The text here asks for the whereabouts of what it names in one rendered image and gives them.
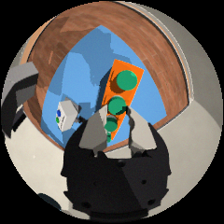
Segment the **orange test tube rack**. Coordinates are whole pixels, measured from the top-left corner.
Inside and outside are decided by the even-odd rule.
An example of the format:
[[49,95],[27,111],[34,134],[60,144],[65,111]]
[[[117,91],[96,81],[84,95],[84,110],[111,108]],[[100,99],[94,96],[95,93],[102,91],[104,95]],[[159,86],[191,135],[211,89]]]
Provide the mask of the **orange test tube rack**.
[[[117,74],[123,70],[129,70],[129,71],[132,71],[136,74],[137,76],[137,85],[134,89],[132,89],[131,91],[125,91],[123,89],[121,89],[118,84],[117,84]],[[110,76],[109,76],[109,79],[108,79],[108,82],[107,82],[107,85],[106,85],[106,89],[105,89],[105,95],[104,95],[104,99],[103,99],[103,102],[102,102],[102,107],[106,104],[109,103],[110,99],[112,98],[112,96],[114,95],[119,95],[121,96],[125,102],[126,102],[126,105],[130,105],[132,100],[133,100],[133,97],[135,95],[135,92],[137,90],[137,87],[139,85],[139,82],[141,80],[141,77],[144,73],[144,70],[137,67],[137,66],[134,66],[132,64],[129,64],[129,63],[126,63],[126,62],[123,62],[123,61],[119,61],[119,60],[116,60],[114,61],[113,63],[113,66],[112,66],[112,69],[111,69],[111,72],[110,72]],[[101,107],[101,108],[102,108]],[[108,110],[108,115],[113,115],[109,112]],[[117,119],[117,122],[118,122],[118,128],[114,131],[114,132],[111,132],[111,140],[114,139],[118,129],[119,129],[119,126],[120,124],[122,123],[124,117],[126,115],[126,111],[121,114],[121,115],[113,115],[116,117]]]

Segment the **blue flat mat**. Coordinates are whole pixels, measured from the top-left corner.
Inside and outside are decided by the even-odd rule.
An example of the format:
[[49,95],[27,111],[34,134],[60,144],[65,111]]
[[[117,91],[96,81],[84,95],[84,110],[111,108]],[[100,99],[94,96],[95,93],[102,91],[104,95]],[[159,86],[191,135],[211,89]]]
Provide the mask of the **blue flat mat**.
[[59,102],[69,98],[82,108],[77,118],[89,119],[102,106],[115,59],[144,69],[130,107],[151,125],[167,116],[160,93],[144,64],[123,40],[100,25],[73,46],[49,84],[41,129],[60,146],[65,148],[82,122],[74,122],[71,129],[62,132],[56,122]]

